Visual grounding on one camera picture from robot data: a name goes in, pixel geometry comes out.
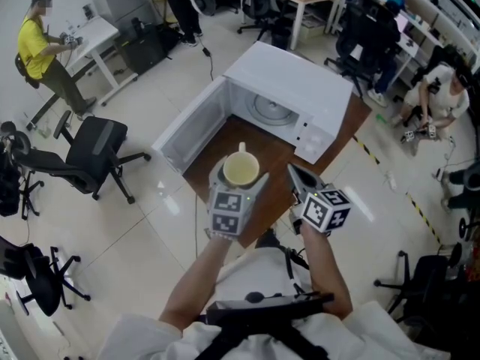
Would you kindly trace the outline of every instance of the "white sleeve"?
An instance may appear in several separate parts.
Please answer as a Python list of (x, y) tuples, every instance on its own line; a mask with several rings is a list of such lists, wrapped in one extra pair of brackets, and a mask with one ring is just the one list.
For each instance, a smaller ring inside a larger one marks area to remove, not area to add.
[(355, 309), (343, 324), (366, 342), (370, 339), (400, 359), (419, 359), (415, 345), (376, 301)]
[(451, 110), (451, 115), (458, 119), (466, 110), (468, 110), (468, 107), (470, 106), (470, 99), (468, 98), (468, 93), (467, 91), (463, 91), (462, 97), (458, 101), (458, 106), (457, 108), (454, 108)]
[(113, 327), (97, 360), (149, 360), (181, 338), (182, 333), (170, 324), (126, 314)]
[(439, 66), (431, 70), (430, 73), (424, 77), (424, 79), (427, 80), (428, 84), (431, 84), (438, 77), (438, 80), (443, 84), (452, 78), (453, 73), (454, 71), (452, 67), (449, 67), (448, 65), (440, 64)]

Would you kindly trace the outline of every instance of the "black office chair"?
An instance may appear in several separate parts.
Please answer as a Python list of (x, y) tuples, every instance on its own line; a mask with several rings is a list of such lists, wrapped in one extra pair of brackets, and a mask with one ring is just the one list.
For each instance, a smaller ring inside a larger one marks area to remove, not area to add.
[(56, 257), (59, 249), (51, 247), (50, 250), (51, 261), (48, 256), (42, 254), (40, 248), (33, 244), (17, 247), (0, 237), (0, 275), (17, 280), (25, 278), (31, 294), (20, 297), (17, 292), (16, 296), (27, 315), (29, 315), (29, 310), (26, 304), (32, 300), (37, 302), (47, 316), (55, 313), (60, 305), (60, 300), (67, 309), (73, 309), (73, 306), (65, 301), (63, 287), (67, 287), (87, 302), (90, 301), (89, 295), (82, 294), (65, 280), (68, 268), (74, 261), (79, 262), (80, 257), (72, 256), (63, 267), (59, 268), (59, 259)]
[(406, 307), (403, 310), (403, 316), (396, 320), (397, 323), (408, 317), (415, 316), (418, 314), (417, 311), (422, 308), (433, 307), (433, 305), (441, 299), (449, 264), (449, 260), (444, 256), (423, 256), (415, 267), (413, 278), (410, 278), (408, 254), (401, 250), (398, 256), (405, 259), (403, 284), (384, 284), (378, 279), (373, 282), (375, 287), (400, 290), (400, 294), (388, 310), (389, 314), (391, 314), (403, 300), (407, 300), (405, 304)]
[(243, 0), (242, 6), (245, 14), (255, 20), (255, 24), (244, 25), (237, 30), (237, 33), (241, 34), (244, 29), (260, 29), (260, 33), (256, 38), (257, 41), (267, 31), (271, 31), (275, 27), (272, 20), (275, 17), (281, 17), (281, 13), (272, 10), (270, 0), (250, 0), (250, 4), (247, 4), (247, 0)]
[(116, 153), (127, 138), (127, 126), (105, 118), (88, 117), (73, 138), (66, 128), (71, 111), (66, 111), (58, 122), (53, 137), (61, 134), (70, 144), (65, 162), (55, 153), (30, 149), (28, 154), (17, 154), (16, 161), (31, 170), (61, 177), (83, 194), (99, 199), (98, 191), (111, 174), (129, 204), (135, 198), (122, 183), (122, 165), (136, 159), (150, 161), (144, 152), (118, 158)]
[(28, 171), (27, 176), (24, 176), (23, 189), (20, 190), (19, 179), (23, 175), (20, 173), (20, 168), (15, 161), (15, 155), (24, 155), (30, 150), (29, 138), (23, 133), (17, 131), (17, 127), (12, 121), (6, 121), (0, 126), (0, 138), (2, 141), (8, 139), (10, 141), (10, 153), (2, 153), (0, 159), (0, 182), (1, 186), (1, 211), (0, 215), (9, 216), (18, 212), (17, 195), (22, 195), (22, 219), (27, 220), (29, 211), (32, 211), (35, 216), (40, 216), (40, 213), (35, 211), (35, 208), (30, 200), (30, 194), (39, 185), (44, 186), (43, 181), (36, 181), (30, 185), (32, 178), (31, 170)]
[[(359, 80), (372, 84), (373, 75), (379, 70), (381, 58), (396, 47), (398, 36), (391, 28), (372, 19), (359, 6), (348, 4), (342, 17), (343, 30), (335, 44), (339, 57), (326, 58), (323, 64), (336, 65), (342, 77), (350, 77), (363, 99)], [(362, 47), (360, 59), (350, 55), (355, 47)]]

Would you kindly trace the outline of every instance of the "white shirt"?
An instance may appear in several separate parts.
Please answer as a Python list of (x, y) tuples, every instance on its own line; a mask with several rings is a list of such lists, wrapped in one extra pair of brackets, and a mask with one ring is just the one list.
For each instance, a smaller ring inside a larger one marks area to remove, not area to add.
[[(433, 120), (444, 119), (449, 115), (458, 119), (470, 105), (467, 90), (463, 90), (460, 94), (456, 94), (455, 96), (450, 94), (450, 82), (452, 81), (454, 74), (455, 71), (452, 67), (440, 64), (429, 74), (424, 76), (424, 79), (427, 80), (428, 84), (433, 83), (435, 79), (438, 79), (441, 83), (439, 91), (436, 94), (430, 93), (428, 101)], [(411, 106), (420, 105), (420, 84), (420, 82), (417, 83), (413, 89), (406, 93), (405, 102)]]
[[(294, 276), (310, 290), (308, 271), (292, 264)], [(277, 248), (260, 248), (239, 257), (222, 269), (212, 300), (242, 300), (250, 292), (264, 296), (294, 295)], [(292, 322), (312, 344), (322, 346), (330, 360), (419, 359), (413, 343), (376, 301), (362, 305), (343, 321), (327, 313)], [(98, 360), (191, 360), (220, 332), (220, 328), (195, 322), (182, 333), (175, 327), (145, 316), (124, 315), (107, 338)], [(299, 357), (266, 334), (252, 335), (232, 349), (224, 360)]]

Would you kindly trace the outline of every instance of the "floor tape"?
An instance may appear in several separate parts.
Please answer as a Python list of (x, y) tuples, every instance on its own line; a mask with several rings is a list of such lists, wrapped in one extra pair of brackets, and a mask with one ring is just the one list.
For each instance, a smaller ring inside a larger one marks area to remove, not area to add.
[(433, 237), (435, 238), (435, 240), (438, 242), (438, 244), (442, 244), (441, 241), (440, 241), (440, 237), (437, 235), (437, 233), (435, 232), (435, 229), (432, 227), (432, 225), (430, 224), (430, 221), (428, 221), (428, 219), (425, 217), (425, 215), (423, 214), (422, 210), (420, 209), (419, 205), (415, 202), (415, 200), (412, 198), (412, 196), (410, 195), (410, 193), (406, 193), (407, 197), (410, 199), (410, 202), (412, 203), (412, 205), (415, 207), (415, 209), (417, 210), (418, 214), (421, 216), (421, 218), (423, 219), (423, 221), (425, 222), (425, 224), (427, 224), (427, 227), (428, 229), (432, 232), (433, 234)]
[(363, 142), (357, 139), (355, 135), (353, 135), (352, 138), (358, 143), (359, 146), (363, 148), (365, 152), (368, 153), (368, 156), (370, 156), (373, 159), (373, 161), (375, 161), (376, 165), (380, 164), (380, 161), (377, 159), (377, 157), (372, 152), (370, 152), (370, 149), (368, 149)]

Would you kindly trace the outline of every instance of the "cup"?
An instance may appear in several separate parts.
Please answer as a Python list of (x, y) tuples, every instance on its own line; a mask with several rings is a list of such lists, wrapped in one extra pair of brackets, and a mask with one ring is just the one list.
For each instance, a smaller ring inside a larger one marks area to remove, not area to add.
[(225, 179), (235, 186), (251, 184), (259, 172), (260, 164), (255, 156), (245, 150), (244, 142), (239, 144), (238, 152), (227, 157), (223, 164)]

